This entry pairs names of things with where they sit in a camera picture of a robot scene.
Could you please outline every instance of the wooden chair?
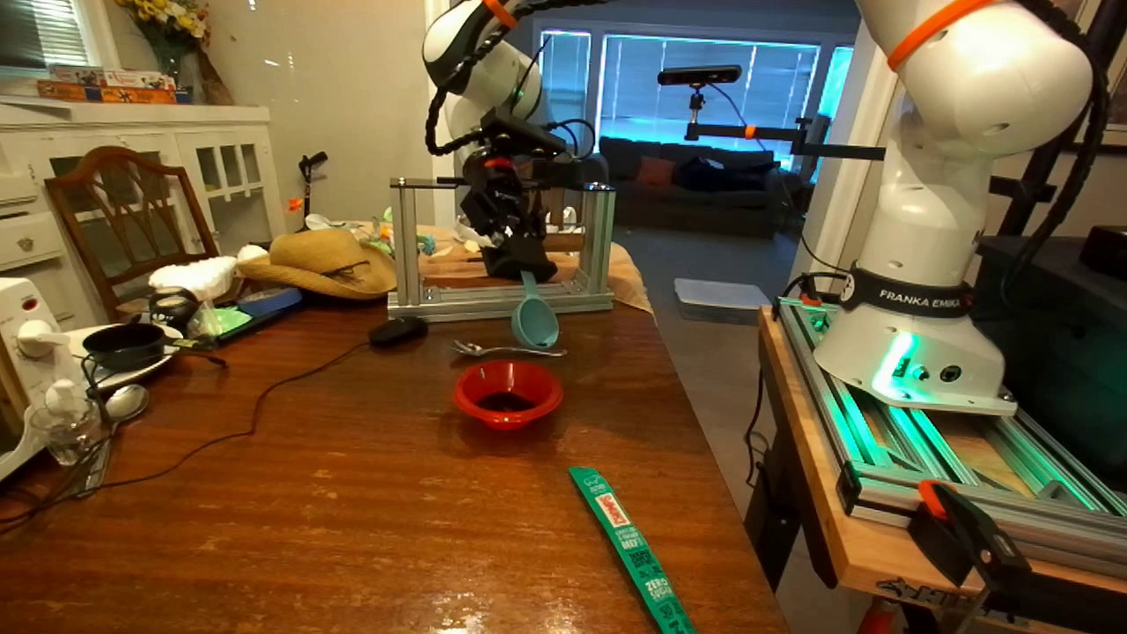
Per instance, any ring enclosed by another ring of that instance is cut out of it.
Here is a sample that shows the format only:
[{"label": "wooden chair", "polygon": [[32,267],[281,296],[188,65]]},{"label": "wooden chair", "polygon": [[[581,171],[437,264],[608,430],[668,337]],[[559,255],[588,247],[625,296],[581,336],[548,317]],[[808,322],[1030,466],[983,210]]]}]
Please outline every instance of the wooden chair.
[{"label": "wooden chair", "polygon": [[46,193],[110,322],[140,314],[154,267],[218,255],[188,174],[154,155],[103,145]]}]

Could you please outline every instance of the black box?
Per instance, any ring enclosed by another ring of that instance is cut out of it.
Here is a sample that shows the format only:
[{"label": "black box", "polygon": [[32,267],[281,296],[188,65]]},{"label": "black box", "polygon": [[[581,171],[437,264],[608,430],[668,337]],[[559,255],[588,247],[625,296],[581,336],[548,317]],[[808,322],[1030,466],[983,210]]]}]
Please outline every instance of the black box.
[{"label": "black box", "polygon": [[1109,488],[1127,489],[1127,283],[1048,241],[1012,270],[1020,241],[987,241],[971,317],[1006,361],[1006,388]]}]

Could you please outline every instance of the gray floor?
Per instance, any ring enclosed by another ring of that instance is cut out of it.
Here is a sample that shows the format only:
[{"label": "gray floor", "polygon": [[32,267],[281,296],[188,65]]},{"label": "gray floor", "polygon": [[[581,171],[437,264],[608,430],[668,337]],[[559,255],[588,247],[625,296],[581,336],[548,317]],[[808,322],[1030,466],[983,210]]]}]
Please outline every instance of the gray floor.
[{"label": "gray floor", "polygon": [[[664,349],[742,516],[751,502],[751,456],[742,443],[742,430],[752,412],[752,388],[761,369],[752,314],[683,306],[673,283],[738,283],[761,287],[765,296],[779,296],[791,267],[797,241],[616,228],[616,245],[625,245],[640,267]],[[761,417],[761,435],[775,435],[767,405]],[[824,587],[809,566],[802,544],[797,544],[779,586],[779,605],[797,634],[839,634],[855,632],[866,599]]]}]

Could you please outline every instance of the green ruler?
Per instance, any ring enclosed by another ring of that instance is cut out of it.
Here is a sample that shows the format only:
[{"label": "green ruler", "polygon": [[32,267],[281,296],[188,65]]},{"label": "green ruler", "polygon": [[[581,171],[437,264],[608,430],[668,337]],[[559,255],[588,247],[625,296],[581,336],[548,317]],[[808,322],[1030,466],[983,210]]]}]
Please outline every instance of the green ruler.
[{"label": "green ruler", "polygon": [[632,574],[648,617],[659,625],[659,632],[662,634],[691,634],[695,625],[683,612],[681,599],[673,596],[673,586],[668,586],[656,550],[633,527],[632,516],[625,512],[625,504],[608,489],[608,482],[588,466],[573,466],[569,482],[586,497],[586,504],[595,516],[599,527],[606,532],[612,554],[626,566],[626,574]]}]

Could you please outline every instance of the white device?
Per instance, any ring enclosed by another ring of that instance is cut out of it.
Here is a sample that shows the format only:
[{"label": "white device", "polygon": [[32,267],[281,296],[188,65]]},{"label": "white device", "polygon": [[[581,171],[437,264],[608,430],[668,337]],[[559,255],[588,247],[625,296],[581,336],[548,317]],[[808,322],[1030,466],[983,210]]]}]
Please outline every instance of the white device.
[{"label": "white device", "polygon": [[[899,45],[946,0],[860,0],[877,45]],[[899,68],[905,112],[886,141],[877,216],[846,314],[814,361],[882,403],[1012,417],[1005,357],[966,317],[960,283],[983,232],[991,161],[1068,131],[1091,93],[1085,52],[1018,3],[938,27]]]},{"label": "white device", "polygon": [[39,450],[74,466],[96,439],[100,410],[87,403],[81,362],[27,279],[0,279],[0,383],[8,438],[13,438],[0,446],[0,480]]}]

